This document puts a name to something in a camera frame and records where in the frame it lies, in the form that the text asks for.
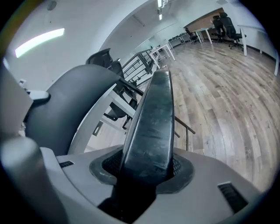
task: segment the ceiling light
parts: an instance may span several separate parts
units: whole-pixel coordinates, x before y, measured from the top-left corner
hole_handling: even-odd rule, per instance
[[[55,37],[62,36],[64,33],[64,28],[58,29],[58,30],[53,30],[44,34],[41,34],[37,37],[32,38],[31,40],[28,40],[24,44],[20,45],[18,48],[16,48],[15,53],[17,58],[22,56],[24,53],[29,51],[30,49],[36,47],[37,45],[48,41],[50,39],[53,39]]]
[[[162,6],[162,0],[157,0],[157,5],[160,8]]]

